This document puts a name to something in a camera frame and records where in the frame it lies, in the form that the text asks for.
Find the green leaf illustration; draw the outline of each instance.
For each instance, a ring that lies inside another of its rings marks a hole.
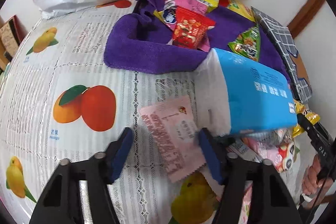
[[[82,92],[87,90],[88,88],[84,85],[74,85],[73,87],[69,88],[62,96],[59,101],[59,106],[65,105],[72,100],[74,100],[77,96],[79,96]]]
[[[175,218],[172,216],[171,219],[169,220],[168,224],[179,224]]]
[[[49,47],[49,46],[54,46],[54,45],[56,45],[56,44],[58,44],[58,41],[57,41],[56,39],[53,39],[53,40],[49,43],[48,47]]]
[[[26,197],[29,198],[31,201],[36,202],[36,200],[34,199],[33,195],[29,192],[27,186],[25,186],[25,193],[26,193]]]
[[[33,47],[30,48],[30,50],[26,53],[26,55],[31,54],[33,52]]]

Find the human hand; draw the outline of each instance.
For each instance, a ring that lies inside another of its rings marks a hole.
[[[311,195],[318,193],[319,188],[322,187],[323,182],[325,179],[321,179],[320,181],[317,181],[317,175],[321,171],[321,165],[320,165],[320,159],[319,155],[315,155],[313,164],[310,166],[303,177],[302,181],[302,191],[306,195]],[[327,178],[327,181],[325,182],[325,185],[323,187],[323,190],[320,194],[319,200],[316,202],[316,205],[319,205],[324,198],[325,194],[328,192],[329,188],[333,184],[333,180],[331,178]],[[311,208],[316,200],[316,197],[309,202],[308,206]]]

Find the purple towel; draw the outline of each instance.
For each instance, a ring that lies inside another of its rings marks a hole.
[[[154,74],[193,71],[198,67],[205,59],[206,52],[166,45],[172,31],[153,16],[154,10],[163,10],[163,5],[164,0],[148,0],[139,14],[124,15],[118,20],[104,52],[107,66]],[[222,6],[207,14],[207,17],[216,22],[215,28],[207,31],[211,47],[227,51],[231,51],[227,45],[229,42],[255,24]],[[259,62],[281,72],[290,81],[279,53],[262,28],[260,35]]]

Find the orange mango illustration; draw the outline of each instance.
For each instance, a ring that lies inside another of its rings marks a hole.
[[[60,106],[59,101],[65,92],[63,92],[55,102],[53,109],[53,117],[56,122],[59,123],[68,123],[77,120],[81,116],[81,99],[82,95],[80,94],[71,102]]]
[[[116,116],[116,97],[103,85],[87,88],[76,85],[63,92],[53,107],[56,122],[68,123],[82,116],[83,121],[94,131],[112,128]]]

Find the pink snack packet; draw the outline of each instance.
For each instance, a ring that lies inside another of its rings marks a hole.
[[[198,44],[198,49],[202,50],[203,52],[210,51],[210,41],[209,37],[205,34],[201,42]]]
[[[142,107],[140,115],[159,148],[172,182],[186,177],[205,164],[197,143],[198,130],[189,96]]]
[[[247,137],[242,138],[242,141],[261,158],[270,159],[279,173],[292,168],[295,151],[293,142],[275,146]]]
[[[163,9],[166,10],[176,6],[181,6],[201,15],[205,15],[208,10],[208,5],[199,0],[165,0]]]

